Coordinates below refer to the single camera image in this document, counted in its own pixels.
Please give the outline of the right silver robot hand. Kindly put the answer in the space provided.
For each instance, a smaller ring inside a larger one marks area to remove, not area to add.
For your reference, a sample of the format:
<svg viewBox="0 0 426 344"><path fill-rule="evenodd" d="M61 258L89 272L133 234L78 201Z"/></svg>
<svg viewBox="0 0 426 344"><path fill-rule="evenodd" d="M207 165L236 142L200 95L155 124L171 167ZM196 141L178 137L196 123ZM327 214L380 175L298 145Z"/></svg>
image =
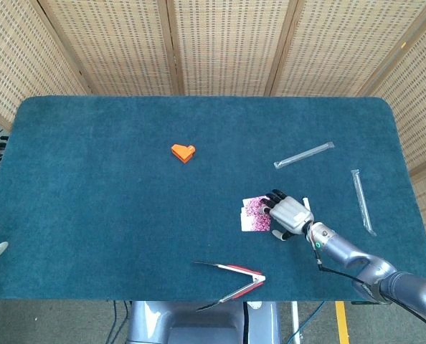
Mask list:
<svg viewBox="0 0 426 344"><path fill-rule="evenodd" d="M307 235L314 221L314 216L302 203L283 193L273 189L261 200L261 212L269 215L283 230L272 229L274 237L286 241L295 235Z"/></svg>

